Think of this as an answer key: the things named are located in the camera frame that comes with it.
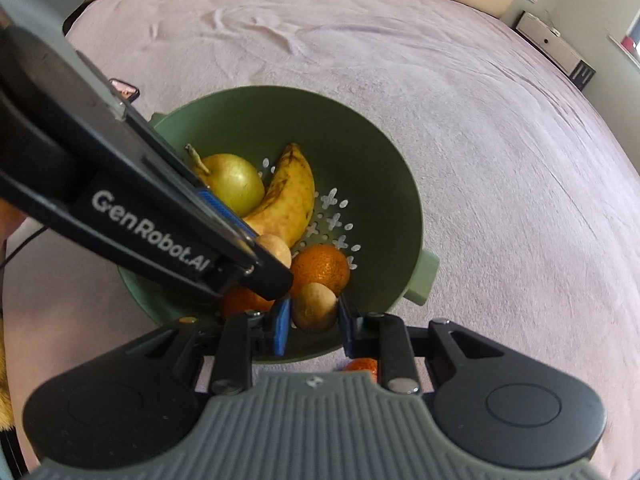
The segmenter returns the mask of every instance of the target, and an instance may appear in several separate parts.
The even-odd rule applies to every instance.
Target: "gray textured handle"
[[[193,431],[149,462],[89,472],[45,460],[28,478],[604,480],[586,460],[545,471],[481,462],[443,436],[421,399],[367,372],[263,373],[248,392],[213,397]]]

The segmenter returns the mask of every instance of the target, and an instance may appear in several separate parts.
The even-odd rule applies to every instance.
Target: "green colander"
[[[377,127],[350,108],[294,88],[251,86],[203,97],[151,123],[184,160],[190,142],[201,156],[235,153],[268,183],[289,142],[297,142],[316,181],[316,208],[293,254],[333,244],[347,256],[346,293],[361,312],[384,312],[404,296],[427,300],[438,268],[422,248],[420,195],[404,159]],[[125,286],[158,324],[183,316],[218,322],[212,304],[120,269]],[[284,360],[318,356],[340,346],[337,327],[319,335],[292,329]]]

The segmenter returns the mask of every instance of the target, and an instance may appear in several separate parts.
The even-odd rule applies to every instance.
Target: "pink bedsheet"
[[[640,467],[640,178],[580,92],[503,23],[448,0],[99,0],[69,38],[140,87],[146,117],[279,84],[377,124],[412,168],[442,260],[428,306],[395,313],[449,317],[586,381],[609,414],[594,464],[614,480]],[[53,234],[8,266],[4,316],[17,413],[49,376],[150,328],[114,266]]]

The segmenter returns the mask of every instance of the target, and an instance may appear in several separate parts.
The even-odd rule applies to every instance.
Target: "potato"
[[[326,332],[335,323],[338,300],[335,294],[321,283],[307,283],[293,300],[293,323],[311,334]]]
[[[289,251],[289,247],[281,238],[276,235],[265,234],[258,236],[255,242],[275,256],[287,269],[291,267],[291,251]]]

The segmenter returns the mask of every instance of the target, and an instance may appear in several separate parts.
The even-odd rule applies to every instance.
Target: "pear stem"
[[[209,168],[207,168],[204,165],[196,149],[193,146],[191,146],[189,143],[185,145],[184,149],[186,150],[187,153],[189,153],[189,156],[193,159],[195,165],[202,170],[202,173],[209,176],[211,174],[211,171],[209,170]]]

